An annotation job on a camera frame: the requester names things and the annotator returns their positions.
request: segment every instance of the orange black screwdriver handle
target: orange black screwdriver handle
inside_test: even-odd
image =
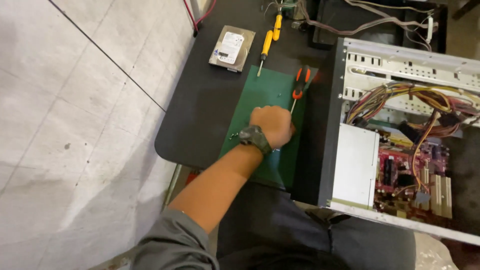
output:
[[[303,95],[303,89],[310,78],[310,67],[304,65],[297,73],[297,82],[295,83],[295,90],[293,90],[293,98],[300,99]]]

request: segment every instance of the hard drive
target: hard drive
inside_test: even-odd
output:
[[[253,31],[224,26],[208,62],[230,71],[241,72],[254,37]]]

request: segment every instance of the tiled floor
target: tiled floor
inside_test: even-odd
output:
[[[111,59],[49,1],[0,2],[0,269],[125,252],[176,166],[153,141],[193,42],[183,1],[53,2]]]

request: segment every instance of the black table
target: black table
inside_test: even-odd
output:
[[[265,34],[275,22],[274,5],[264,19],[261,3],[217,0],[204,19],[156,137],[155,149],[162,158],[198,169],[218,159],[248,71],[260,64]],[[256,32],[242,73],[208,63],[225,25]],[[272,42],[264,68],[294,75],[304,64],[318,67],[326,51],[309,48],[309,35],[290,25],[284,19],[280,39]]]

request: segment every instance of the black pants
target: black pants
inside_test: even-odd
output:
[[[415,269],[412,231],[354,217],[325,226],[312,220],[289,197],[286,192],[247,183],[219,226],[220,265],[232,254],[255,257],[268,252],[265,247],[284,247],[330,252],[351,269]]]

